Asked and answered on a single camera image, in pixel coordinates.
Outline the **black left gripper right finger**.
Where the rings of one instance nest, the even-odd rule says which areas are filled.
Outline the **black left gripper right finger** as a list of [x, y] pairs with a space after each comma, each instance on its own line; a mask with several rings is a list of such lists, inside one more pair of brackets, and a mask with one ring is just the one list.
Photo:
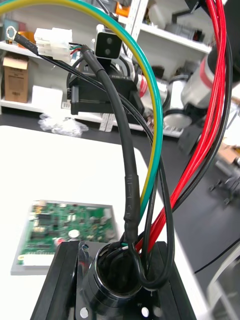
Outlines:
[[196, 320], [195, 313], [175, 262], [170, 277], [158, 291], [164, 320]]

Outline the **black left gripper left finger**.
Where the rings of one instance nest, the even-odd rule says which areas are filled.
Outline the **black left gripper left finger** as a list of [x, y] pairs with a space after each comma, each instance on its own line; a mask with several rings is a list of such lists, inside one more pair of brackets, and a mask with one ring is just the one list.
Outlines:
[[76, 302], [79, 242], [62, 242], [56, 250], [33, 309], [32, 320], [72, 320]]

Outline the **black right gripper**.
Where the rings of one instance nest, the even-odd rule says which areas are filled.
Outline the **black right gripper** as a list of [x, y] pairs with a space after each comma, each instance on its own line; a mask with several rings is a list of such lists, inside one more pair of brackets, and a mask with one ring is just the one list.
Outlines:
[[[111, 75], [110, 79], [116, 90], [125, 97], [141, 115], [144, 105], [140, 99], [137, 87], [130, 77]], [[67, 87], [71, 93], [71, 113], [79, 112], [113, 114], [113, 108], [105, 91], [77, 76], [72, 76]]]

